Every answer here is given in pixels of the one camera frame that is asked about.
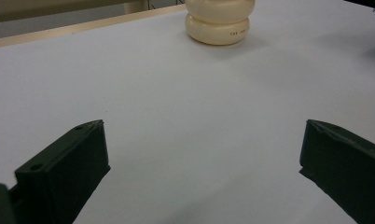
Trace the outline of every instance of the white table surface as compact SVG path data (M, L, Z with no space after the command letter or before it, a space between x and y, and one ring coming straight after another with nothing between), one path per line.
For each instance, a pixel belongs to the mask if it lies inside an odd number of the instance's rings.
M77 223L352 224L299 174L305 121L375 143L375 16L257 1L247 38L188 37L186 11L0 48L0 182L103 119L112 170Z

